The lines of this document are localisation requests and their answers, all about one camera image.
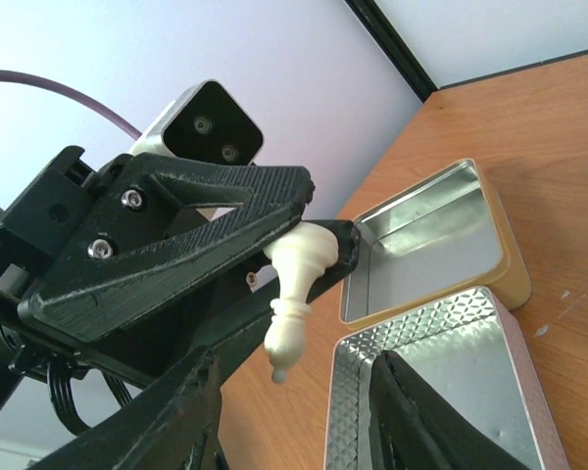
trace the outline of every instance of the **wooden table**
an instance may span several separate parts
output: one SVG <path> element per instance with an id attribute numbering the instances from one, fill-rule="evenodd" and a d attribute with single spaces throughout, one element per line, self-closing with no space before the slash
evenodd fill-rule
<path id="1" fill-rule="evenodd" d="M 435 93 L 339 218 L 463 158 L 501 194 L 534 285 L 515 316 L 570 466 L 588 469 L 588 55 Z M 322 468 L 332 350 L 348 334 L 339 294 L 315 302 L 286 386 L 270 382 L 262 349 L 225 384 L 232 470 Z"/>

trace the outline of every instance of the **metal container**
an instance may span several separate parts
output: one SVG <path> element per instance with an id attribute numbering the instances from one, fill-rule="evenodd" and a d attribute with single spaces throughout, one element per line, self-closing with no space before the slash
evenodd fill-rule
<path id="1" fill-rule="evenodd" d="M 326 469 L 371 468 L 370 369 L 382 351 L 399 353 L 472 426 L 530 469 L 569 468 L 518 323 L 478 287 L 338 342 Z"/>
<path id="2" fill-rule="evenodd" d="M 456 162 L 355 219 L 360 263 L 342 285 L 341 319 L 360 330 L 469 286 L 508 308 L 531 281 L 499 195 L 473 160 Z"/>

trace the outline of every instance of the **chess pawn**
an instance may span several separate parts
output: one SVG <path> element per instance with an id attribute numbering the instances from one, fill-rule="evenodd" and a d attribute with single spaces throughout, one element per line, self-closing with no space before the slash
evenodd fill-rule
<path id="1" fill-rule="evenodd" d="M 264 253 L 278 274 L 279 298 L 270 302 L 274 312 L 264 339 L 272 365 L 272 381 L 285 382 L 287 371 L 305 350 L 305 323 L 312 307 L 307 296 L 314 282 L 338 259 L 335 235 L 324 227 L 301 222 Z"/>

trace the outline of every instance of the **scratch on table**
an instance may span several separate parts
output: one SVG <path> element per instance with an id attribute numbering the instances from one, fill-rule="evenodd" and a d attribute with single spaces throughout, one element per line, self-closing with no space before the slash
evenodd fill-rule
<path id="1" fill-rule="evenodd" d="M 560 316 L 558 316 L 558 318 L 562 318 L 562 317 L 563 317 L 563 316 L 565 316 L 567 313 L 569 313 L 569 312 L 572 310 L 572 308 L 573 308 L 574 306 L 576 306 L 576 305 L 577 305 L 577 304 L 579 304 L 581 301 L 583 301 L 583 300 L 584 300 L 584 299 L 585 299 L 587 296 L 588 296 L 588 294 L 586 293 L 586 294 L 583 294 L 583 295 L 579 296 L 579 298 L 578 298 L 578 299 L 575 299 L 574 301 L 572 301 L 572 303 L 571 303 L 571 304 L 570 304 L 570 305 L 569 305 L 567 308 L 565 308 L 565 309 L 564 309 L 564 311 L 563 311 L 562 313 L 560 313 Z"/>
<path id="2" fill-rule="evenodd" d="M 540 328 L 538 328 L 538 331 L 536 331 L 536 334 L 533 335 L 534 337 L 536 336 L 542 336 L 544 335 L 547 331 L 549 331 L 549 325 L 543 325 Z"/>

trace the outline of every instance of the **white wall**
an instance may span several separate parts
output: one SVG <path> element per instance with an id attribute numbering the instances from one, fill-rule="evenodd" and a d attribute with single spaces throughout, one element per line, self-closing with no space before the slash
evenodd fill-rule
<path id="1" fill-rule="evenodd" d="M 588 0 L 376 0 L 437 86 L 588 49 Z"/>
<path id="2" fill-rule="evenodd" d="M 310 169 L 308 217 L 333 217 L 420 106 L 343 0 L 0 2 L 0 69 L 64 82 L 141 129 L 215 78 L 264 132 L 258 164 Z M 0 84 L 0 206 L 66 145 L 98 167 L 130 143 L 62 97 Z M 88 423 L 117 409 L 99 376 L 75 393 Z M 0 415 L 2 444 L 45 453 L 70 438 L 32 381 Z"/>

